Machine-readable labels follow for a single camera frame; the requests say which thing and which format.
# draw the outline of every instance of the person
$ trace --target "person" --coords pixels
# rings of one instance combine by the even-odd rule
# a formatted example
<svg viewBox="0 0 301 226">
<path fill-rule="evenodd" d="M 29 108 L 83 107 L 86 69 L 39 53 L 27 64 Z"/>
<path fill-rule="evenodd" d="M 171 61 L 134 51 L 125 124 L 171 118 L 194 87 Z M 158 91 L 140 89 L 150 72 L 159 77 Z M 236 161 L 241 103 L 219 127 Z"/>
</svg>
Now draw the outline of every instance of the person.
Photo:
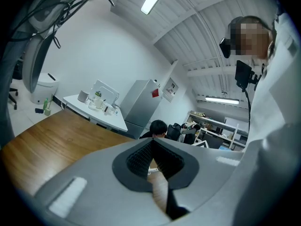
<svg viewBox="0 0 301 226">
<path fill-rule="evenodd" d="M 161 120 L 155 120 L 150 125 L 150 131 L 146 132 L 143 136 L 140 137 L 140 139 L 147 138 L 147 137 L 152 137 L 152 138 L 159 137 L 159 138 L 170 139 L 170 137 L 166 135 L 166 132 L 167 132 L 167 125 L 165 124 L 165 122 Z"/>
<path fill-rule="evenodd" d="M 185 135 L 184 143 L 192 145 L 196 139 L 195 134 L 200 129 L 200 125 L 196 124 L 192 127 L 192 129 L 183 131 L 182 134 Z"/>
<path fill-rule="evenodd" d="M 255 16 L 231 21 L 231 48 L 265 62 L 251 108 L 246 143 L 264 139 L 271 132 L 301 122 L 300 38 L 289 15 L 278 10 L 270 29 Z"/>
</svg>

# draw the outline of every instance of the white lab coat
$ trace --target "white lab coat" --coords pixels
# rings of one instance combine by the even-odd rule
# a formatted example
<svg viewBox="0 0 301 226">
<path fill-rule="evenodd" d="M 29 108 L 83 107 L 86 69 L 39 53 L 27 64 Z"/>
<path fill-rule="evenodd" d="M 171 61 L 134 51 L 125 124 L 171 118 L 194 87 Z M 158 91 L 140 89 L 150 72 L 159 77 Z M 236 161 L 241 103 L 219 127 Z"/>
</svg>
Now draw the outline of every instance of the white lab coat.
<svg viewBox="0 0 301 226">
<path fill-rule="evenodd" d="M 300 38 L 288 14 L 275 21 L 277 31 L 273 56 L 260 79 L 251 109 L 246 145 L 265 138 L 280 127 L 301 122 Z"/>
</svg>

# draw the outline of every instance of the black hair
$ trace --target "black hair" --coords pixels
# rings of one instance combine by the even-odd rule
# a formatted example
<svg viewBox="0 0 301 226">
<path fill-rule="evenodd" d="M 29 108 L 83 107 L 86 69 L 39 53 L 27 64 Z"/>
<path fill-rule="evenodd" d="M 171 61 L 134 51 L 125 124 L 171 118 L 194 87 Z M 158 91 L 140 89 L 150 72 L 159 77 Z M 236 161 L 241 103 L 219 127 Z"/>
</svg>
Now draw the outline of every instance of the black hair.
<svg viewBox="0 0 301 226">
<path fill-rule="evenodd" d="M 155 120 L 150 125 L 150 132 L 155 135 L 161 135 L 167 132 L 167 125 L 164 121 Z"/>
<path fill-rule="evenodd" d="M 199 130 L 199 129 L 201 129 L 200 125 L 198 125 L 198 124 L 194 125 L 194 127 L 193 127 L 193 128 L 194 128 L 194 129 L 196 129 L 196 130 Z"/>
<path fill-rule="evenodd" d="M 240 52 L 240 33 L 236 33 L 237 30 L 240 30 L 239 24 L 261 24 L 265 29 L 268 29 L 272 32 L 273 42 L 270 46 L 270 54 L 269 58 L 272 56 L 274 48 L 275 48 L 275 40 L 276 40 L 276 29 L 274 22 L 272 23 L 272 29 L 259 17 L 256 16 L 245 16 L 245 17 L 236 17 L 234 18 L 228 26 L 228 30 L 230 31 L 230 43 L 231 49 L 234 49 L 237 52 L 237 55 L 241 55 Z"/>
</svg>

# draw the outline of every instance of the wooden tabletop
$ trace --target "wooden tabletop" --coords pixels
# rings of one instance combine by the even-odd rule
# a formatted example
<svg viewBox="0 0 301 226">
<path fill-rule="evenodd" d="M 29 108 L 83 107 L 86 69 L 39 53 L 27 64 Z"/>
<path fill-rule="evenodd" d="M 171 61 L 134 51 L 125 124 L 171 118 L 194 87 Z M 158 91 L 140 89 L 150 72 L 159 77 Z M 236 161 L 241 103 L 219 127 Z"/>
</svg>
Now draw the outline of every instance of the wooden tabletop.
<svg viewBox="0 0 301 226">
<path fill-rule="evenodd" d="M 13 184 L 34 195 L 58 172 L 83 156 L 132 139 L 62 110 L 30 127 L 0 151 Z"/>
</svg>

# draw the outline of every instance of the white ceiling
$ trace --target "white ceiling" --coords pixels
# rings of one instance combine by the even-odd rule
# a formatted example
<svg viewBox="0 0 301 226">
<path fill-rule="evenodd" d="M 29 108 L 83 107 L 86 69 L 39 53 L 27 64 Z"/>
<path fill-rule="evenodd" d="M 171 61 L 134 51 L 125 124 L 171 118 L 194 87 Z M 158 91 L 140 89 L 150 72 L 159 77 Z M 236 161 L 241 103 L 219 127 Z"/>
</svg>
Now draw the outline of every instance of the white ceiling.
<svg viewBox="0 0 301 226">
<path fill-rule="evenodd" d="M 140 11 L 144 1 L 114 0 L 116 6 L 111 11 L 143 32 L 170 63 L 180 61 L 197 100 L 204 101 L 206 96 L 234 98 L 242 100 L 239 107 L 247 108 L 245 95 L 234 79 L 236 60 L 242 59 L 225 59 L 218 45 L 237 16 L 258 16 L 270 25 L 275 0 L 159 0 L 149 15 Z M 248 89 L 251 101 L 253 88 Z"/>
</svg>

